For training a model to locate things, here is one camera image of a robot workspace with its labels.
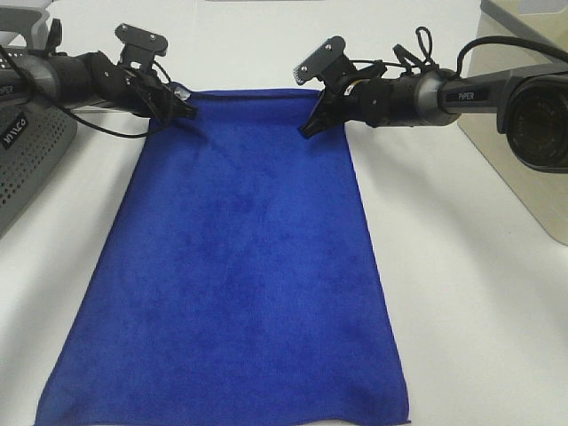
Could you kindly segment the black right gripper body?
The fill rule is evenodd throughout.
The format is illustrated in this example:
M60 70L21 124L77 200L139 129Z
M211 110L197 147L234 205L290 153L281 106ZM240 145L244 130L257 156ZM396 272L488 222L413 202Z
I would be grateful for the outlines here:
M364 122L370 127L392 124L391 81L384 79L387 66L383 61L365 61L366 67L341 78L333 85L325 85L319 96L326 101L344 101L349 107L346 121Z

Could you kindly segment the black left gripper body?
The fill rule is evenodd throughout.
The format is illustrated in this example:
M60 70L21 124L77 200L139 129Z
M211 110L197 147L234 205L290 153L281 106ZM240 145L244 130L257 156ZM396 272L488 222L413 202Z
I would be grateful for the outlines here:
M91 74L92 106L116 109L145 118L168 118L171 93L151 69L119 67L102 52L86 55Z

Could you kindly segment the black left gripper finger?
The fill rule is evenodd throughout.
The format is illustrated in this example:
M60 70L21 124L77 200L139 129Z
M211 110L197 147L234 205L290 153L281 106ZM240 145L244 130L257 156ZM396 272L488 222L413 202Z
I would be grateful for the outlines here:
M189 103L191 92L183 86L167 86L152 93L153 115L161 122L176 118L194 119L198 108Z

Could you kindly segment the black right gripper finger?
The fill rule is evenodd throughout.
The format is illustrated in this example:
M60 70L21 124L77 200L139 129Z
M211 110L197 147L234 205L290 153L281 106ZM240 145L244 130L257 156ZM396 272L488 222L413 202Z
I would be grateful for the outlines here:
M348 119L349 107L344 101L320 99L298 131L303 138L308 139L323 131L343 125Z

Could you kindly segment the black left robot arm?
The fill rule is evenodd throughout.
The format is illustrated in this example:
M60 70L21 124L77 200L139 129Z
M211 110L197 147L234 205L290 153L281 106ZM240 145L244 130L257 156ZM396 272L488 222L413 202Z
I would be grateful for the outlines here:
M35 53L11 56L1 70L1 107L97 107L139 117L193 119L197 108L180 99L155 72L113 64L102 52L77 57Z

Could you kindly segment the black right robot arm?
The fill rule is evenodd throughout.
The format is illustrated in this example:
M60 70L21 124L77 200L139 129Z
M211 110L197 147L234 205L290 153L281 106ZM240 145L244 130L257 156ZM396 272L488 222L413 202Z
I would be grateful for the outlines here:
M492 114L526 167L567 171L567 67L549 63L451 78L446 70L327 85L299 131L310 138L348 121L377 127L446 126L463 114Z

